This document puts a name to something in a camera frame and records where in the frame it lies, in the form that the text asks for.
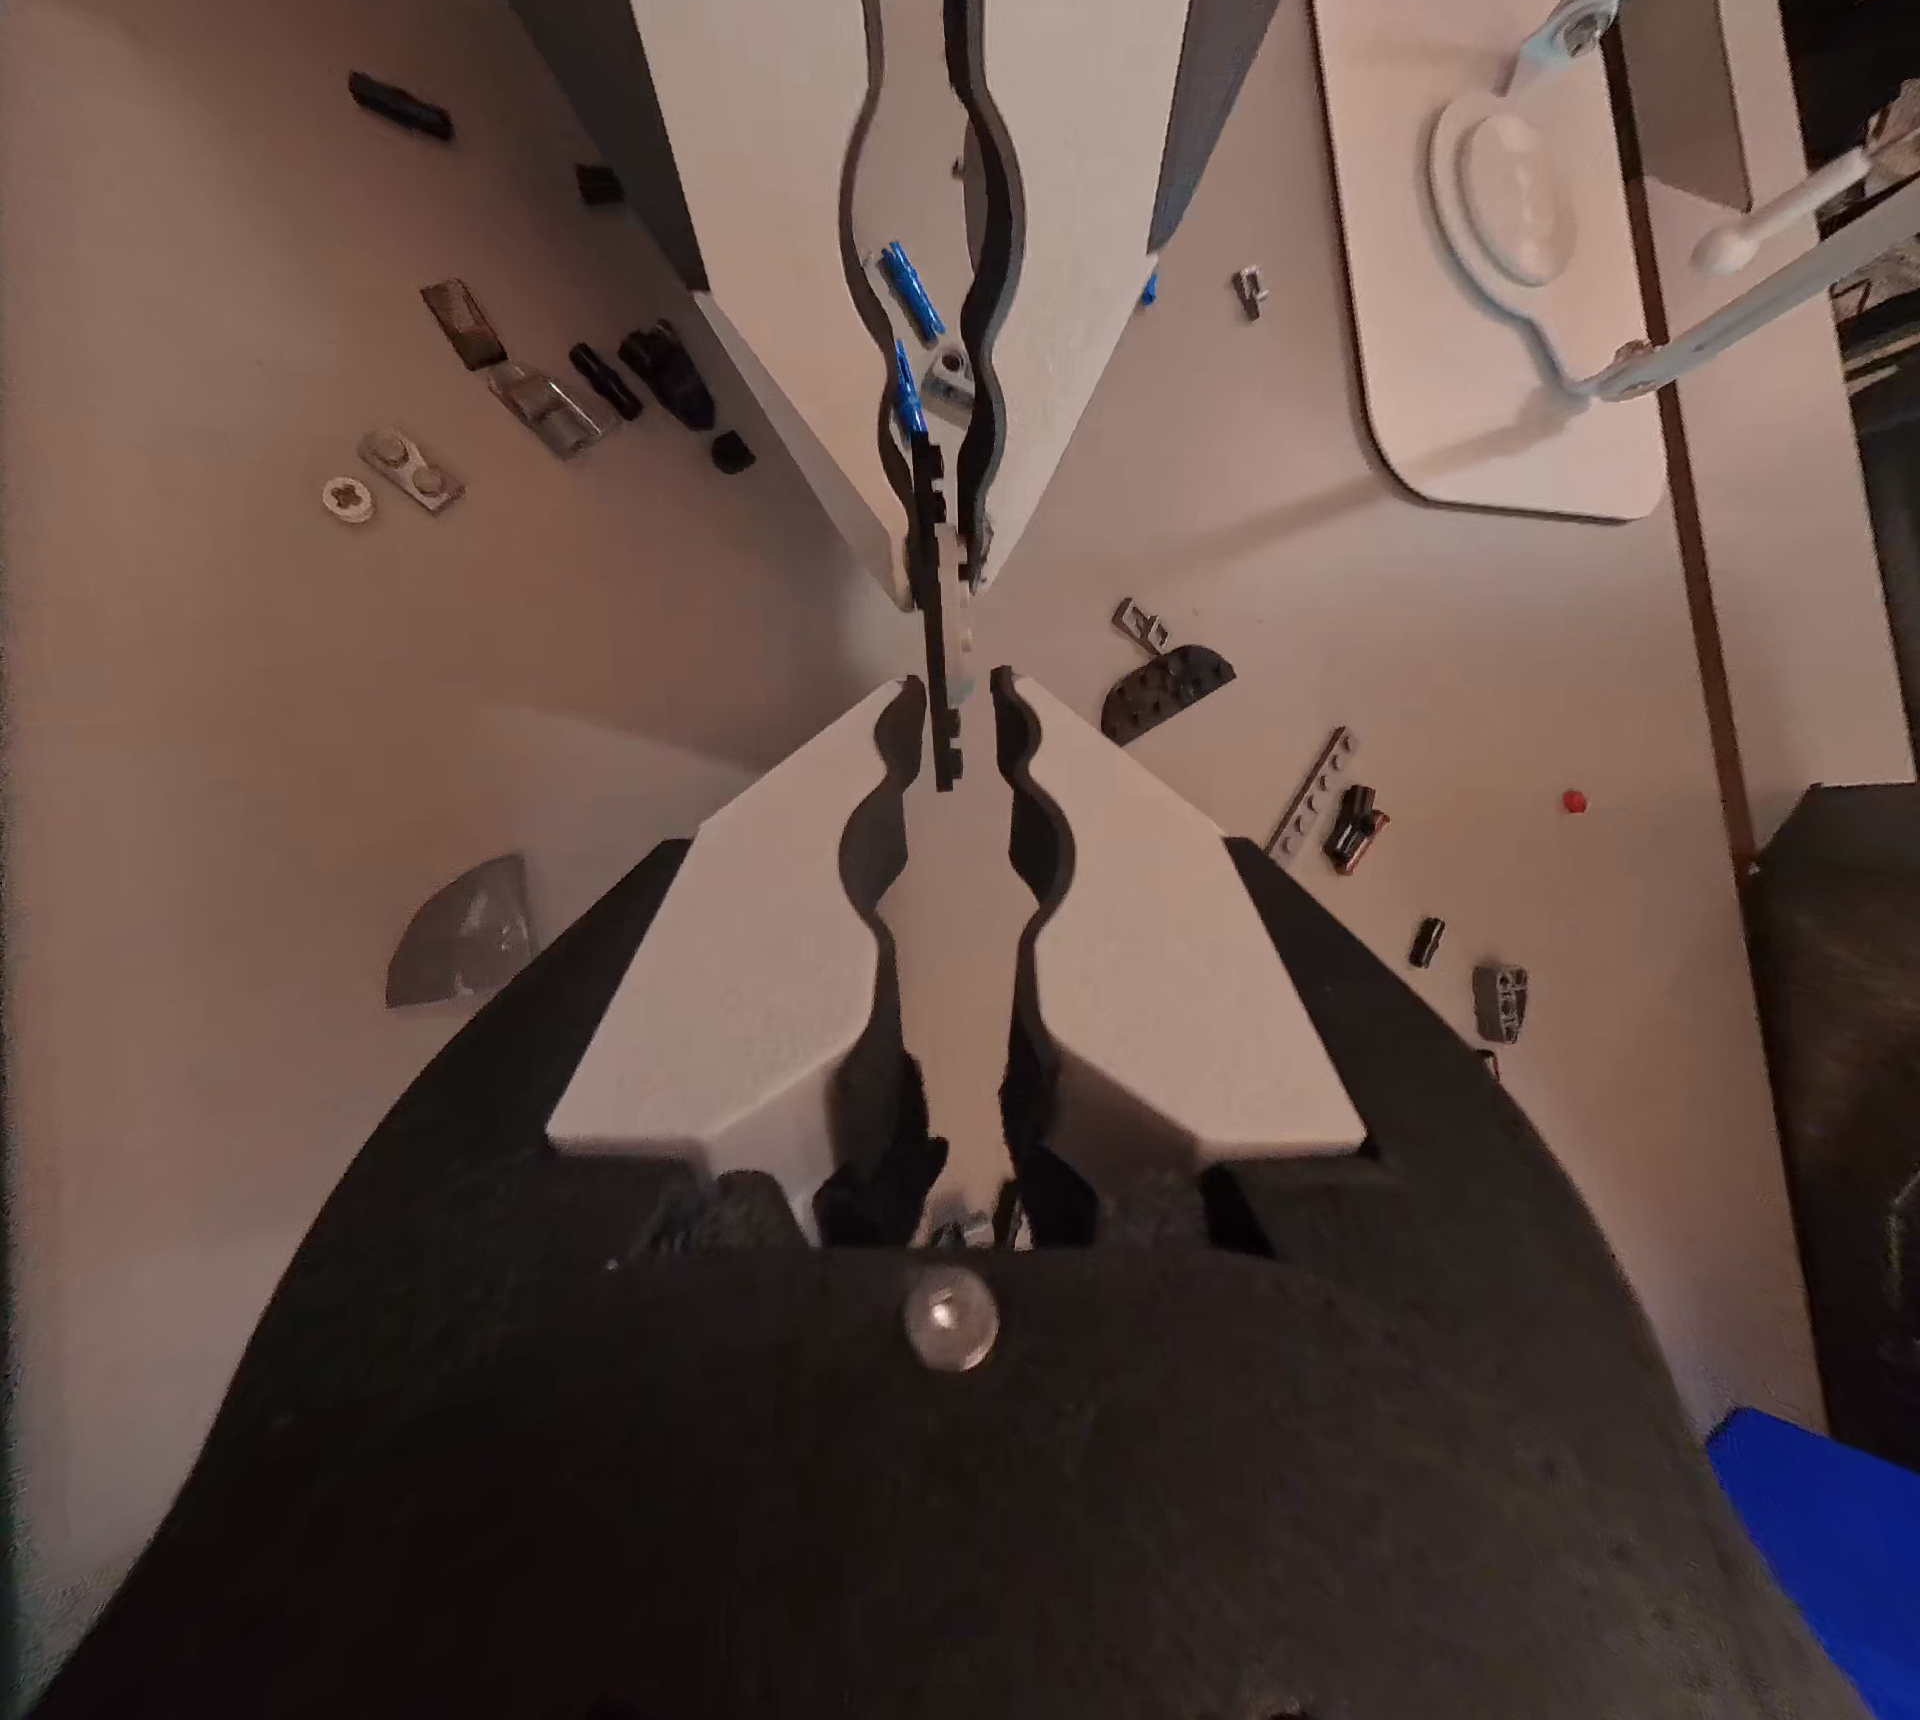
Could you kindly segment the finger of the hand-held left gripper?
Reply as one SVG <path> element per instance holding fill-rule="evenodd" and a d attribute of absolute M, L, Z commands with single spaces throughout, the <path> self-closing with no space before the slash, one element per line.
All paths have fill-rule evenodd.
<path fill-rule="evenodd" d="M 853 229 L 879 0 L 628 0 L 702 278 L 688 283 L 853 554 L 914 606 L 899 336 Z"/>
<path fill-rule="evenodd" d="M 1191 0 L 944 0 L 970 124 L 972 411 L 955 479 L 982 591 L 1037 516 L 1156 265 Z"/>

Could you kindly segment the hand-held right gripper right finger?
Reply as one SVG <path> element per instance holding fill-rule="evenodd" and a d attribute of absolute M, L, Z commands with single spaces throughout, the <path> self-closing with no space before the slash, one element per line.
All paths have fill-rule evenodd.
<path fill-rule="evenodd" d="M 1021 929 L 1001 1085 L 1035 1248 L 1206 1228 L 1215 1179 L 1369 1141 L 1215 819 L 1053 692 L 991 679 Z"/>

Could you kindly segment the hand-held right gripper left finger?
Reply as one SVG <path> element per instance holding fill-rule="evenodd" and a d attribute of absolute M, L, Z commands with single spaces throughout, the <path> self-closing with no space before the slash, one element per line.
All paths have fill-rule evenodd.
<path fill-rule="evenodd" d="M 547 1120 L 565 1153 L 772 1179 L 811 1238 L 905 1246 L 949 1161 L 882 901 L 925 679 L 890 679 L 707 817 Z"/>

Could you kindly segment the black long lego plate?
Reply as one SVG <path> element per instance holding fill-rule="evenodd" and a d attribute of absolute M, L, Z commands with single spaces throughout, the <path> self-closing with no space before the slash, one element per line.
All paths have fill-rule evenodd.
<path fill-rule="evenodd" d="M 908 570 L 914 596 L 925 619 L 927 712 L 935 787 L 951 794 L 964 773 L 963 718 L 964 708 L 949 705 L 944 661 L 944 604 L 963 594 L 972 604 L 972 587 L 964 577 L 967 561 L 963 540 L 949 517 L 946 460 L 935 445 L 933 434 L 908 434 L 908 458 L 914 478 L 914 516 L 908 547 Z"/>

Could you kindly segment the long grey lego plate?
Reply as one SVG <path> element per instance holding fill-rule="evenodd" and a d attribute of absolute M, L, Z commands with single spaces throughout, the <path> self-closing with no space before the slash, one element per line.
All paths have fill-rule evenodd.
<path fill-rule="evenodd" d="M 1293 863 L 1316 841 L 1352 784 L 1356 753 L 1359 736 L 1352 725 L 1332 725 L 1263 845 L 1270 860 Z"/>

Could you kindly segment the scattered small lego pieces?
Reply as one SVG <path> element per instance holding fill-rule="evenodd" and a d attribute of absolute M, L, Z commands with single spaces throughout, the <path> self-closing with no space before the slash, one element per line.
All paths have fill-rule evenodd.
<path fill-rule="evenodd" d="M 438 104 L 421 99 L 408 90 L 382 82 L 367 71 L 348 73 L 348 95 L 362 109 L 381 120 L 405 128 L 423 138 L 442 143 L 455 141 L 455 120 Z M 608 166 L 577 166 L 582 199 L 587 206 L 612 206 L 625 198 L 618 176 Z M 506 385 L 512 370 L 506 359 L 506 347 L 490 330 L 484 311 L 472 303 L 456 282 L 445 282 L 442 291 L 463 301 L 434 305 L 434 313 L 445 320 L 447 337 L 463 351 L 463 364 L 476 373 L 484 372 L 495 384 Z M 569 349 L 570 364 L 588 384 L 588 388 L 620 417 L 639 417 L 643 400 L 636 388 L 626 380 L 620 365 L 599 353 L 596 347 L 577 342 Z M 708 432 L 716 423 L 712 391 L 691 357 L 684 340 L 664 322 L 636 330 L 626 336 L 618 347 L 618 359 L 635 373 L 636 382 L 659 390 L 675 417 L 680 417 L 691 432 Z M 953 391 L 963 397 L 960 388 L 972 380 L 967 373 L 964 355 L 958 345 L 949 342 L 938 357 L 931 359 L 931 372 L 925 388 L 938 400 Z M 724 469 L 744 469 L 749 464 L 749 443 L 733 429 L 712 439 L 712 458 Z M 1137 652 L 1150 656 L 1167 652 L 1167 627 L 1146 627 L 1144 613 L 1135 610 L 1131 600 L 1117 607 L 1117 627 L 1135 633 Z M 1527 1018 L 1527 970 L 1518 964 L 1487 961 L 1477 964 L 1472 972 L 1472 995 L 1477 1010 L 1477 1031 L 1492 1043 L 1514 1043 Z M 768 1075 L 755 1077 L 749 1072 L 749 1053 L 719 1053 L 719 1065 L 708 1077 L 707 1063 L 688 1063 L 680 1059 L 673 1067 L 670 1081 L 628 1083 L 628 1067 L 618 1059 L 608 1067 L 608 1088 L 595 1079 L 593 1088 L 570 1085 L 563 1095 L 563 1105 L 579 1105 L 584 1113 L 579 1128 L 575 1120 L 553 1133 L 554 1141 L 569 1141 L 593 1151 L 636 1149 L 636 1151 L 673 1151 L 698 1158 L 714 1171 L 749 1169 L 762 1166 L 774 1171 L 774 1160 L 813 1161 L 816 1151 L 832 1158 L 834 1133 L 828 1113 L 830 1091 L 826 1067 L 816 1075 L 813 1065 L 788 1083 L 783 1067 Z"/>

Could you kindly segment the dark half-round lego plate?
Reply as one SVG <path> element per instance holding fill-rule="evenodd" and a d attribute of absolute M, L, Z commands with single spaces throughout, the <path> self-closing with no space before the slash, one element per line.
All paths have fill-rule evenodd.
<path fill-rule="evenodd" d="M 1203 641 L 1186 641 L 1150 656 L 1121 676 L 1105 694 L 1100 734 L 1126 748 L 1210 699 L 1236 679 L 1236 665 Z"/>

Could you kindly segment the dark printed lego box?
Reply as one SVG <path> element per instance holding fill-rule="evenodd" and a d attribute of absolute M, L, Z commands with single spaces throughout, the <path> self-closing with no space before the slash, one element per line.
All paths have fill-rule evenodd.
<path fill-rule="evenodd" d="M 1919 785 L 1813 785 L 1742 887 L 1834 1437 L 1919 1465 Z"/>

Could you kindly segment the white metal desk stand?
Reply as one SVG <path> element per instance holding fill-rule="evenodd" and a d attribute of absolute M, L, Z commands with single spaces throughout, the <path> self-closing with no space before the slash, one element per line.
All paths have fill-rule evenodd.
<path fill-rule="evenodd" d="M 1362 408 L 1429 506 L 1651 516 L 1641 404 L 1916 234 L 1908 181 L 1651 340 L 1602 54 L 1624 1 L 1309 0 Z"/>

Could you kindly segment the blue plastic storage bin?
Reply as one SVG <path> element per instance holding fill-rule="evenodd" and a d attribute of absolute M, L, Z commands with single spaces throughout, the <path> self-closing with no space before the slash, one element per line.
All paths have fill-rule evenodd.
<path fill-rule="evenodd" d="M 1880 1718 L 1919 1713 L 1919 1474 L 1756 1408 L 1707 1454 L 1828 1660 Z"/>

